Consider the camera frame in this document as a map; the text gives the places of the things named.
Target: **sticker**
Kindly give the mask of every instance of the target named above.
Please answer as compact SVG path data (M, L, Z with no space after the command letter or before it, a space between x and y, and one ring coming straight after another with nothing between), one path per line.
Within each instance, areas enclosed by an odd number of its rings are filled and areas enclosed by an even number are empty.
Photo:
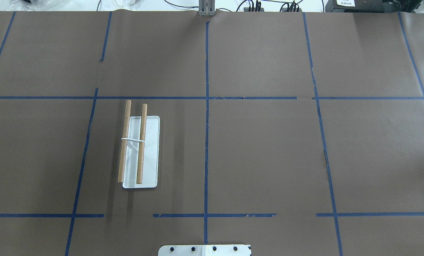
M337 0L337 5L355 7L354 0Z

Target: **metal bracket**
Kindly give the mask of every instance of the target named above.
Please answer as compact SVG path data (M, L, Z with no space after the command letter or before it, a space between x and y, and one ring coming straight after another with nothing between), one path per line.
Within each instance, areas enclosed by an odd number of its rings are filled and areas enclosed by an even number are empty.
M199 16L214 16L215 0L199 0Z

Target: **white mounting plate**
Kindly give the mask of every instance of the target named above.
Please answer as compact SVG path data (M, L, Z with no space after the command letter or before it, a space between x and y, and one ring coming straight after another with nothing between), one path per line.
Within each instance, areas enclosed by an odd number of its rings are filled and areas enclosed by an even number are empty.
M124 188L155 188L158 183L158 151L160 149L160 117L147 116L142 184L136 184L138 151L127 146ZM130 117L128 138L139 139L141 117ZM139 149L139 143L132 142Z
M158 256L251 256L251 246L250 245L162 246L158 250Z

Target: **wooden stick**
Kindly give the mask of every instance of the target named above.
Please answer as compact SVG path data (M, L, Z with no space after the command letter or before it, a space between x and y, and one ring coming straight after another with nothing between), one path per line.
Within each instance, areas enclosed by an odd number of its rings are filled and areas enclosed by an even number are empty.
M131 113L131 100L127 100L126 103L125 103L124 131L122 133L122 138L128 138L128 127L129 127L130 113ZM127 140L122 139L122 145L120 147L119 177L117 177L117 182L123 182L124 181L125 163L126 163L126 148L127 148Z
M139 134L140 140L145 140L146 123L147 123L147 104L142 104L141 133ZM145 145L145 142L139 142L138 171L136 173L136 184L142 184L142 166L144 165L144 145Z

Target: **wooden rod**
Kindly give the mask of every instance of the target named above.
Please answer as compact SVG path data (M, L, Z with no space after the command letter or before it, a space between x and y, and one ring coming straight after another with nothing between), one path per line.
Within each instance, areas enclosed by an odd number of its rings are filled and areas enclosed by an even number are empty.
M124 131L122 133L122 138L128 138L128 127L129 127L130 113L131 113L131 100L127 100L126 103L125 103ZM124 181L125 163L126 163L126 148L127 148L127 140L122 139L122 145L120 147L119 177L117 177L117 182L123 182Z
M139 134L140 140L145 140L146 123L147 123L147 104L142 104L141 133ZM139 142L138 171L136 173L136 184L142 184L142 166L144 165L144 145L145 145L145 142Z

